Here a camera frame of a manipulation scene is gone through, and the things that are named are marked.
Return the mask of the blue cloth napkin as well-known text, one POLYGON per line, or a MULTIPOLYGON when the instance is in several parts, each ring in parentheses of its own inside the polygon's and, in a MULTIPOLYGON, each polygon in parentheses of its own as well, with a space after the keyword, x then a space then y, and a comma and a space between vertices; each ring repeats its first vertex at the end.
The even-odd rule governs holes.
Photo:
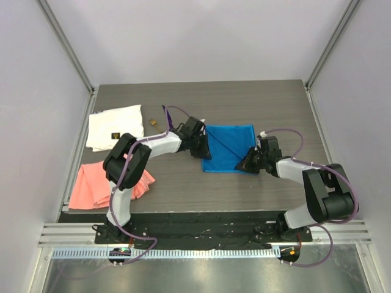
POLYGON ((236 170, 251 147, 256 146, 253 125, 207 125, 211 159, 202 159, 205 173, 244 173, 236 170))

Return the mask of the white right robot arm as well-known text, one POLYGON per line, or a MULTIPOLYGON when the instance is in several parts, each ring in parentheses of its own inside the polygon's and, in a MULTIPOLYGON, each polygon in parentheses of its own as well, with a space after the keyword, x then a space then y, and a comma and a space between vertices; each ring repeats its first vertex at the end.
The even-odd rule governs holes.
POLYGON ((305 204, 277 216, 276 234, 283 241, 316 224, 346 223, 358 212, 356 196, 340 164, 320 165, 284 156, 274 136, 258 136, 258 145, 250 147, 235 168, 255 175, 265 170, 304 186, 305 204))

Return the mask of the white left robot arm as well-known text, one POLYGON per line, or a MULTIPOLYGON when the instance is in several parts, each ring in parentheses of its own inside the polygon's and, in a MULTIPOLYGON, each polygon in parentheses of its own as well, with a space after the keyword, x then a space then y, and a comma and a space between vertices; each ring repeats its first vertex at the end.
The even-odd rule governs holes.
POLYGON ((129 239, 131 192, 144 174, 148 160, 164 154, 190 151, 197 159, 211 159, 203 121, 190 116, 186 123, 162 134, 136 138, 122 134, 103 162, 106 179, 112 187, 106 229, 118 244, 129 239))

